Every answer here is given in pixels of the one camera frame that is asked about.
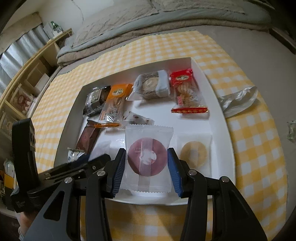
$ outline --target brown chocolate bar package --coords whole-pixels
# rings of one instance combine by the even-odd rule
[[[98,123],[87,120],[87,124],[77,142],[76,149],[84,150],[87,154],[91,153],[101,130],[100,128],[95,128],[95,124]]]

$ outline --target clear plastic wrapper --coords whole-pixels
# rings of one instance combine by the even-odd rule
[[[71,149],[70,147],[68,149],[68,162],[73,162],[78,160],[79,157],[82,155],[85,155],[84,150],[79,150],[79,149]]]
[[[171,110],[172,113],[192,114],[208,112],[202,94],[193,79],[192,69],[171,73],[170,81],[174,89],[176,101],[176,105]]]
[[[120,122],[119,128],[125,128],[129,124],[137,124],[137,125],[153,125],[154,120],[150,118],[143,117],[131,111],[126,111],[123,114],[122,121]]]
[[[131,84],[114,85],[104,104],[100,114],[100,121],[120,122],[123,115],[123,107],[126,97],[131,92]]]
[[[128,125],[126,164],[121,189],[140,192],[170,192],[167,149],[172,127]]]
[[[170,95],[168,74],[165,70],[140,74],[134,82],[130,100],[157,99]]]
[[[93,116],[101,113],[110,90],[111,86],[93,88],[93,91],[87,95],[83,115]]]
[[[211,134],[177,135],[178,157],[186,161],[190,169],[195,169],[205,177],[211,177],[210,146]]]
[[[249,108],[258,95],[256,86],[244,88],[241,91],[218,98],[226,118],[236,115]]]

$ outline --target dark snack package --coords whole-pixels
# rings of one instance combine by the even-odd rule
[[[110,90],[111,86],[93,88],[93,91],[87,95],[83,115],[94,116],[96,114],[100,114]]]
[[[90,154],[96,139],[99,136],[100,128],[95,128],[94,125],[98,124],[95,121],[87,120],[87,124],[77,142],[75,149],[84,150],[87,154]]]

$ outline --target packaged snack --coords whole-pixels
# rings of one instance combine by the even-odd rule
[[[120,122],[119,128],[125,128],[129,124],[153,125],[154,120],[127,110],[122,116],[122,121]]]
[[[21,113],[26,115],[33,103],[34,97],[32,94],[28,94],[21,88],[22,84],[19,84],[15,92],[13,93],[10,103],[18,109]]]
[[[78,160],[79,157],[82,155],[85,155],[84,150],[78,150],[78,149],[71,149],[70,147],[68,149],[68,162],[73,162]]]
[[[195,169],[205,177],[211,177],[210,145],[211,134],[178,134],[178,157],[186,161],[190,169]]]
[[[93,88],[93,91],[87,95],[83,115],[93,116],[101,113],[110,90],[111,86]]]
[[[172,113],[206,113],[208,108],[204,104],[201,92],[193,79],[192,69],[173,72],[170,81],[174,89],[176,105]]]
[[[170,95],[168,74],[165,70],[140,74],[133,85],[130,100],[157,99]]]
[[[1,117],[1,132],[9,139],[11,139],[11,133],[12,133],[12,124],[16,121],[9,113],[6,113],[3,111],[2,117]]]
[[[140,192],[170,192],[168,152],[172,127],[128,125],[126,164],[121,189]]]
[[[123,105],[130,94],[131,84],[114,85],[102,109],[100,120],[104,122],[119,122],[122,120]]]
[[[87,124],[77,142],[76,148],[78,150],[83,150],[87,154],[90,154],[92,148],[98,138],[100,128],[95,128],[94,125],[98,124],[93,120],[87,120]]]

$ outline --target bed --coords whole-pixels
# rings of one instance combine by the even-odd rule
[[[126,40],[147,34],[199,25],[221,25],[266,31],[268,12],[243,0],[130,0],[84,20],[58,53],[68,65]]]

